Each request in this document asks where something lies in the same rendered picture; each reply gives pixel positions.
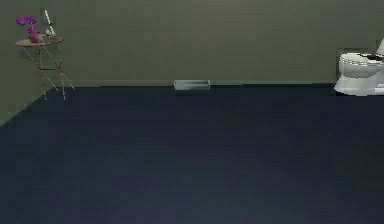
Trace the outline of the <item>grey floor vent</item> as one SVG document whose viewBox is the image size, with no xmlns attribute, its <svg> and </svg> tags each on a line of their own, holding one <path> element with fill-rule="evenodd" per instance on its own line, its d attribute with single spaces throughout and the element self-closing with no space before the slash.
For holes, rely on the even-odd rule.
<svg viewBox="0 0 384 224">
<path fill-rule="evenodd" d="M 175 80 L 173 87 L 176 91 L 189 91 L 189 90 L 200 90 L 209 89 L 209 80 Z"/>
</svg>

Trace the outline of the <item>round brown side table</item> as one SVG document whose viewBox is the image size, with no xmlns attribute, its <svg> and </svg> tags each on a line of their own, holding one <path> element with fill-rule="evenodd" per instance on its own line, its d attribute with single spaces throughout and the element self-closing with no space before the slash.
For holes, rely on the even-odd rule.
<svg viewBox="0 0 384 224">
<path fill-rule="evenodd" d="M 60 57 L 60 44 L 64 41 L 63 37 L 42 37 L 40 40 L 32 42 L 31 39 L 22 39 L 15 42 L 15 45 L 20 47 L 28 56 L 30 61 L 36 66 L 41 73 L 43 96 L 47 99 L 48 88 L 46 82 L 56 91 L 61 91 L 63 99 L 66 99 L 65 85 L 75 89 L 73 82 L 68 78 L 64 69 L 63 60 Z M 44 65 L 43 53 L 48 55 L 48 58 L 53 63 L 52 67 Z M 60 80 L 60 87 L 57 87 L 55 82 L 49 77 L 48 72 L 57 72 Z"/>
</svg>

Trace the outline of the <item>white toilet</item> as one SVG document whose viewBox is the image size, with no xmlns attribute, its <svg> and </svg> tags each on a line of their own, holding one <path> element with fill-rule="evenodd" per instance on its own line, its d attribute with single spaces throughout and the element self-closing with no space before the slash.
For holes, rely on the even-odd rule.
<svg viewBox="0 0 384 224">
<path fill-rule="evenodd" d="M 374 53 L 343 53 L 338 65 L 336 92 L 352 96 L 384 95 L 384 37 Z"/>
</svg>

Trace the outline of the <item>purple flower in red pot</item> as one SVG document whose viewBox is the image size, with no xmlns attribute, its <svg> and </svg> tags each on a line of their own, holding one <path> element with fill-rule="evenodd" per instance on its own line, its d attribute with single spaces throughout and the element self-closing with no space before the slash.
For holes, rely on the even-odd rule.
<svg viewBox="0 0 384 224">
<path fill-rule="evenodd" d="M 37 23 L 37 20 L 32 15 L 27 16 L 20 16 L 16 19 L 16 23 L 20 27 L 25 27 L 28 38 L 32 43 L 38 43 L 39 42 L 39 31 L 35 24 Z"/>
</svg>

